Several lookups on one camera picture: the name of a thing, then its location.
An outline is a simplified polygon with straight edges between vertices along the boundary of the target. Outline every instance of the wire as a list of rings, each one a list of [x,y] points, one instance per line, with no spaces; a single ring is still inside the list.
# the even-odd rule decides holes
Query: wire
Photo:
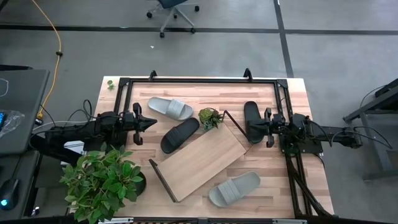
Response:
[[[69,116],[67,122],[65,122],[65,124],[63,125],[63,127],[65,127],[65,126],[69,123],[69,121],[72,119],[73,115],[75,115],[75,114],[76,114],[77,112],[79,112],[79,111],[83,112],[83,113],[86,115],[87,120],[90,121],[90,117],[87,116],[86,112],[83,111],[82,109],[78,109],[78,110],[76,110],[75,112],[73,112],[73,113]]]
[[[330,145],[330,147],[331,147],[331,141],[330,141],[329,136],[327,135],[326,131],[323,130],[323,128],[322,128],[318,123],[316,123],[316,122],[314,122],[314,121],[312,121],[312,120],[310,120],[310,119],[309,119],[308,121],[311,122],[311,123],[313,123],[313,124],[315,124],[315,125],[317,125],[318,128],[321,129],[321,131],[325,134],[325,137],[326,137],[326,139],[328,140],[329,145]]]
[[[87,122],[87,121],[56,121],[55,123],[85,123],[85,122]],[[48,122],[48,123],[42,124],[39,127],[34,128],[33,131],[43,128],[44,126],[52,124],[52,123],[53,122]]]
[[[317,153],[313,153],[313,154],[314,154],[314,156],[318,157],[318,158],[319,158],[319,160],[321,160],[321,163],[322,163],[322,165],[323,165],[323,168],[325,168],[325,163],[324,163],[324,161],[323,161],[322,157],[321,157],[321,156],[319,156]]]
[[[370,91],[368,94],[366,94],[366,95],[363,97],[363,99],[362,99],[362,101],[361,101],[361,104],[359,105],[359,108],[362,107],[363,101],[365,100],[365,98],[366,98],[367,96],[369,96],[369,94],[371,94],[372,92],[374,92],[374,91],[376,91],[376,90],[378,90],[378,89],[380,89],[380,88],[383,88],[383,87],[385,87],[385,86],[386,86],[386,85],[379,86],[379,87],[375,88],[374,90]]]
[[[56,126],[56,125],[55,125],[55,121],[54,121],[54,119],[52,119],[52,116],[50,115],[50,113],[49,113],[46,109],[44,109],[43,105],[40,104],[40,106],[41,106],[42,109],[49,115],[49,117],[51,118],[52,123],[54,124],[54,127],[55,127],[55,126]]]
[[[39,119],[42,119],[42,118],[43,118],[43,109],[44,109],[44,106],[45,106],[45,104],[46,104],[46,102],[47,102],[49,96],[51,95],[52,90],[54,89],[55,81],[56,81],[56,79],[57,79],[58,65],[59,65],[59,63],[60,63],[60,59],[61,59],[61,56],[62,56],[62,42],[61,42],[60,35],[59,35],[57,29],[56,29],[56,28],[54,27],[54,25],[52,24],[51,20],[47,17],[47,15],[46,15],[46,14],[44,13],[44,11],[40,8],[40,6],[35,2],[35,0],[32,0],[32,2],[36,5],[36,7],[37,7],[37,8],[39,9],[39,11],[43,14],[43,16],[48,20],[48,22],[49,22],[50,25],[52,26],[52,29],[55,31],[55,34],[57,35],[57,38],[58,38],[58,52],[56,53],[56,54],[57,54],[57,62],[56,62],[56,64],[55,64],[54,78],[53,78],[53,80],[52,80],[51,89],[50,89],[49,93],[47,94],[47,96],[44,98],[44,102],[43,102],[43,107],[42,107],[42,109],[40,109],[39,112],[37,113],[37,117],[38,117]]]
[[[366,136],[366,135],[361,134],[361,133],[357,133],[357,132],[355,132],[355,131],[346,131],[346,132],[347,132],[347,133],[357,134],[357,135],[362,136],[362,137],[364,137],[364,138],[367,138],[367,139],[373,140],[373,141],[375,141],[375,142],[378,142],[378,143],[382,144],[383,146],[388,147],[389,149],[392,149],[392,146],[390,145],[389,142],[387,142],[388,144],[385,144],[384,142],[381,142],[381,141],[379,141],[379,140],[377,140],[377,139],[374,139],[374,138],[370,138],[369,136]]]

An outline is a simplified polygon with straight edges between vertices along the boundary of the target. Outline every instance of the black strap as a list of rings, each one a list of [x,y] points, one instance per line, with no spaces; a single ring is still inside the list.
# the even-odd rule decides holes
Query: black strap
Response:
[[[185,141],[181,132],[176,127],[173,127],[170,131],[168,131],[166,138],[174,147],[181,146],[181,144]]]

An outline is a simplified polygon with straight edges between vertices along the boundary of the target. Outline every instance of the black cable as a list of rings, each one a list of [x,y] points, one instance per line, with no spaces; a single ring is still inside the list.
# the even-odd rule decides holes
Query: black cable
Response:
[[[389,145],[389,148],[392,149],[392,146],[391,146],[391,144],[389,143],[389,141],[388,141],[382,134],[380,134],[380,132],[376,131],[376,129],[374,129],[374,128],[372,128],[372,127],[369,127],[369,126],[356,126],[356,127],[353,128],[354,131],[355,131],[355,129],[357,129],[357,128],[369,128],[369,129],[373,130],[373,131],[374,131],[375,133],[377,133],[381,138],[383,138],[383,140],[385,140],[385,142]]]
[[[55,127],[55,126],[56,126],[56,125],[55,125],[55,121],[54,121],[54,119],[52,119],[50,113],[44,108],[43,105],[40,104],[40,106],[41,106],[41,107],[43,108],[43,110],[49,115],[49,117],[51,118],[51,120],[52,120],[52,122],[53,122],[53,124],[54,124],[54,127]]]
[[[167,223],[167,224],[177,224],[177,223],[186,223],[186,222],[192,223],[192,222],[195,222],[195,221],[198,221],[198,220],[196,220],[196,219],[191,219],[191,220],[176,220],[176,221],[169,222],[169,223]]]
[[[322,162],[322,165],[323,165],[323,168],[325,168],[325,163],[324,163],[324,161],[323,161],[322,157],[321,157],[321,156],[319,156],[317,153],[313,153],[313,154],[314,154],[314,156],[318,157],[318,158],[319,158],[319,160],[321,160],[321,162]]]
[[[363,97],[363,99],[362,99],[362,101],[361,101],[361,104],[359,105],[359,108],[362,107],[363,101],[365,100],[365,98],[366,98],[367,96],[369,96],[369,94],[371,94],[372,92],[374,92],[374,91],[376,91],[376,90],[378,90],[378,89],[380,89],[380,88],[383,88],[383,87],[385,87],[385,86],[386,86],[386,85],[379,86],[379,87],[375,88],[374,90],[370,91],[368,94],[366,94],[366,95]]]
[[[85,116],[86,116],[88,122],[90,122],[90,117],[87,116],[86,112],[83,111],[82,109],[78,109],[78,110],[75,110],[75,112],[73,112],[73,113],[69,116],[69,118],[67,119],[67,122],[65,122],[65,124],[63,125],[63,127],[65,127],[65,126],[69,123],[69,121],[72,119],[73,115],[75,115],[75,114],[76,114],[77,112],[79,112],[79,111],[83,112],[83,113],[85,114]]]
[[[17,171],[17,168],[18,168],[19,161],[21,161],[21,157],[22,157],[22,155],[19,155],[17,164],[15,165],[15,168],[14,168],[14,171],[12,172],[11,178],[14,178],[15,172]]]
[[[374,139],[374,138],[370,138],[369,136],[366,136],[366,135],[364,135],[364,134],[357,133],[357,132],[355,132],[355,131],[346,131],[346,132],[347,132],[347,133],[357,134],[357,135],[362,136],[362,137],[364,137],[364,138],[367,138],[367,139],[373,140],[373,141],[375,141],[375,142],[378,142],[378,143],[382,144],[383,146],[388,147],[389,149],[392,149],[391,145],[387,145],[387,144],[385,144],[385,143],[382,142],[382,141],[379,141],[379,140]]]
[[[325,137],[326,137],[326,139],[328,140],[329,145],[330,145],[330,147],[331,147],[331,141],[330,141],[329,136],[327,135],[326,131],[323,130],[323,128],[322,128],[319,124],[317,124],[316,122],[314,122],[314,121],[312,121],[312,120],[310,120],[310,119],[309,119],[308,121],[311,122],[311,123],[313,123],[313,124],[315,124],[315,125],[317,125],[318,128],[321,129],[321,131],[325,134]]]

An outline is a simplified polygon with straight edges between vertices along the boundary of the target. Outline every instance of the power cord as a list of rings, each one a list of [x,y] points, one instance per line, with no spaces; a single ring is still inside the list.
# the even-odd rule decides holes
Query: power cord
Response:
[[[40,106],[41,106],[42,109],[49,115],[49,117],[51,118],[52,123],[54,124],[54,127],[55,127],[55,126],[56,126],[56,125],[55,125],[55,121],[54,121],[54,119],[52,118],[51,114],[43,107],[43,105],[40,104]]]
[[[44,11],[40,8],[40,6],[35,2],[35,0],[32,0],[32,2],[36,5],[36,7],[39,9],[39,11],[43,14],[43,16],[48,20],[48,22],[50,23],[50,25],[52,26],[52,29],[55,31],[55,34],[57,35],[58,38],[58,51],[55,53],[57,55],[57,62],[55,64],[55,70],[54,70],[54,78],[52,80],[52,85],[51,85],[51,89],[49,91],[49,93],[47,94],[47,96],[44,98],[44,102],[42,105],[42,109],[39,110],[39,112],[37,113],[37,118],[42,120],[43,119],[43,109],[44,106],[49,98],[49,96],[52,93],[52,90],[54,89],[55,86],[55,81],[57,79],[57,73],[58,73],[58,66],[60,63],[60,59],[62,57],[62,42],[61,42],[61,38],[60,35],[58,33],[58,31],[56,30],[56,28],[54,27],[54,25],[52,24],[51,20],[47,17],[47,15],[44,13]]]

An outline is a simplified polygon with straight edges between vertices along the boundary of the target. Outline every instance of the black slide sandal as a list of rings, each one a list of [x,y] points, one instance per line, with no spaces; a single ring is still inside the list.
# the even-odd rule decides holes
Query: black slide sandal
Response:
[[[182,145],[197,129],[199,121],[196,118],[188,118],[177,127],[168,131],[160,142],[162,151],[166,154],[174,152]]]
[[[246,135],[248,136],[248,141],[252,144],[257,144],[262,141],[264,135],[259,131],[250,128],[248,121],[260,120],[261,115],[257,103],[253,101],[248,101],[244,104],[244,125],[246,127]]]

